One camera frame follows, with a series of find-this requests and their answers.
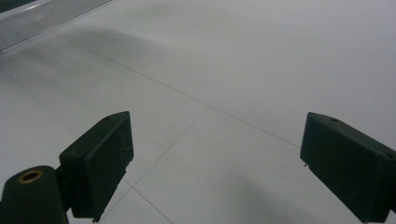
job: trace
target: floor tile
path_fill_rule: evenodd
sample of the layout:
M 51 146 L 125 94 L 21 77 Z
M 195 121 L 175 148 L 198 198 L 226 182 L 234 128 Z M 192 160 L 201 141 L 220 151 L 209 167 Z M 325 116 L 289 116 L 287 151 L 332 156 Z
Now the floor tile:
M 39 165 L 57 168 L 76 137 L 0 70 L 0 192 L 13 175 Z
M 126 183 L 124 180 L 121 180 L 116 191 L 113 194 L 113 197 L 108 203 L 105 212 L 101 216 L 100 223 L 103 223 L 106 215 L 130 191 L 131 188 L 132 187 L 128 183 Z M 74 218 L 71 209 L 67 212 L 67 217 L 69 219 L 69 224 L 92 224 L 92 218 Z
M 385 2 L 121 0 L 57 34 L 296 146 L 314 111 L 396 147 Z
M 299 148 L 208 109 L 135 189 L 173 223 L 359 223 Z
M 102 223 L 171 224 L 171 222 L 134 189 L 131 189 L 131 191 L 122 198 L 117 206 L 105 217 Z
M 0 64 L 77 136 L 129 110 L 135 158 L 125 179 L 132 185 L 206 108 L 54 35 L 11 51 Z

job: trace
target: white tile floor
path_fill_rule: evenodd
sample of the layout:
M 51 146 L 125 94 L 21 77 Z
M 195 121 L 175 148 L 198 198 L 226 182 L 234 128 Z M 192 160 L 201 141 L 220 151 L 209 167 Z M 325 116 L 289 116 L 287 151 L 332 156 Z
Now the white tile floor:
M 359 223 L 299 145 L 315 111 L 396 148 L 395 21 L 391 0 L 115 1 L 0 55 L 0 190 L 129 110 L 101 223 Z

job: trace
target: round hole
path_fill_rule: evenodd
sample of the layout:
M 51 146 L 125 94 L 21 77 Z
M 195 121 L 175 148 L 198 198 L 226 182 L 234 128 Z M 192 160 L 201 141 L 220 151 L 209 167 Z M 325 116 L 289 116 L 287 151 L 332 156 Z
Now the round hole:
M 40 170 L 32 170 L 24 173 L 18 178 L 18 183 L 20 184 L 29 184 L 35 182 L 43 175 L 43 172 Z

